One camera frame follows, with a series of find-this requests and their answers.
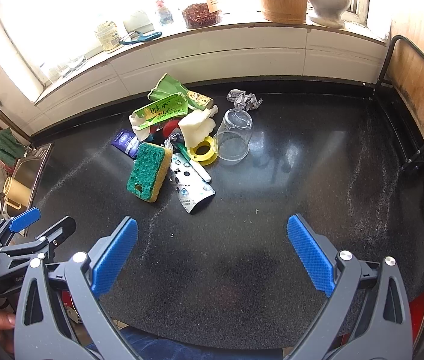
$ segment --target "green and yellow sponge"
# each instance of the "green and yellow sponge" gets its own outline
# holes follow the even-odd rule
[[[142,143],[127,181],[127,190],[146,202],[155,202],[171,160],[172,150]]]

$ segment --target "blue peeler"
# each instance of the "blue peeler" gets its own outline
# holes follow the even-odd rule
[[[127,37],[132,39],[132,36],[134,34],[139,34],[139,37],[138,38],[134,38],[133,40],[127,40],[127,41],[124,40]],[[162,36],[162,33],[160,31],[153,32],[153,33],[151,33],[149,35],[144,35],[140,31],[133,31],[133,32],[127,34],[126,36],[122,37],[120,39],[120,42],[119,43],[120,44],[135,44],[135,43],[139,43],[139,42],[148,42],[148,41],[151,41],[153,39],[160,38],[161,36]]]

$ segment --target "black countertop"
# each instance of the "black countertop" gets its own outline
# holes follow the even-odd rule
[[[233,105],[214,97],[220,124]],[[288,242],[299,212],[337,249],[359,259],[396,258],[409,298],[424,290],[424,174],[400,173],[393,132],[373,102],[355,97],[264,94],[251,111],[250,153],[209,166],[215,197],[187,214],[166,180],[155,203],[126,190],[132,159],[110,145],[127,115],[57,139],[37,190],[33,237],[65,215],[77,231],[56,261],[87,251],[125,215],[139,239],[112,291],[113,318],[187,343],[234,349],[293,346],[324,294]],[[357,316],[352,307],[343,331]]]

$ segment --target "blue jeans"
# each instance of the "blue jeans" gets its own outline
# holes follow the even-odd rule
[[[282,360],[282,349],[234,350],[189,345],[142,332],[131,326],[120,331],[122,337],[144,360]],[[87,346],[97,350],[94,344]]]

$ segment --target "clear plastic cup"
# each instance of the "clear plastic cup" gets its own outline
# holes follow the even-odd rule
[[[214,150],[227,161],[238,162],[249,152],[252,118],[241,109],[229,109],[215,135]]]

